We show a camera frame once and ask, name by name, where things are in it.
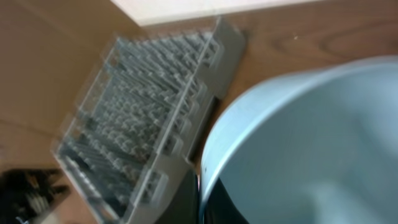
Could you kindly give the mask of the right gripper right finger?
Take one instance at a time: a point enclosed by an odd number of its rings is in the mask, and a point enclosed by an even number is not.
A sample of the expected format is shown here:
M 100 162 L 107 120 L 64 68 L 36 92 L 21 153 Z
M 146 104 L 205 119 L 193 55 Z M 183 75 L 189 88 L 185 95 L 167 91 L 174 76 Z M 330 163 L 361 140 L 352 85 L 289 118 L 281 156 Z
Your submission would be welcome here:
M 222 181 L 218 179 L 206 203 L 204 224 L 248 224 L 229 197 Z

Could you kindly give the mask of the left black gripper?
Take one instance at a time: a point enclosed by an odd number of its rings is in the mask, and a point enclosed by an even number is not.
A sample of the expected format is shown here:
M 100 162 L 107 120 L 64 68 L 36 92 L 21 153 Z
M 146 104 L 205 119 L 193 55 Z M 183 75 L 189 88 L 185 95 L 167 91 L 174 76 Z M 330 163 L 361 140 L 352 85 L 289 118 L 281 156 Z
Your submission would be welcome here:
M 11 169 L 1 172 L 1 223 L 33 223 L 70 193 L 57 185 L 59 169 Z

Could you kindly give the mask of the light blue bowl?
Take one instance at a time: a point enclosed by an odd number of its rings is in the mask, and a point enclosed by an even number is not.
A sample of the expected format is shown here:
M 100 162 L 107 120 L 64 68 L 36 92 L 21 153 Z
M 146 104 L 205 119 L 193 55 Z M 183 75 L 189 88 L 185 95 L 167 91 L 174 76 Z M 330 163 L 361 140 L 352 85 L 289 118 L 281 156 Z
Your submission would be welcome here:
M 218 179 L 248 223 L 396 223 L 397 57 L 244 92 L 205 143 L 201 223 Z

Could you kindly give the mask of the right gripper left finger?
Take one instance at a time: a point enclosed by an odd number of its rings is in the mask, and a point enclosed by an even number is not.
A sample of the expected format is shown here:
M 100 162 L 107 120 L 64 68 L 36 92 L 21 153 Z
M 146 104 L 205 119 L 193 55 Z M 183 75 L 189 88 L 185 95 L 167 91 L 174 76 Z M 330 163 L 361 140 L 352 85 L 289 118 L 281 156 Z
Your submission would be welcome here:
M 190 170 L 180 183 L 171 203 L 155 224 L 197 224 L 198 201 L 198 177 L 194 170 Z

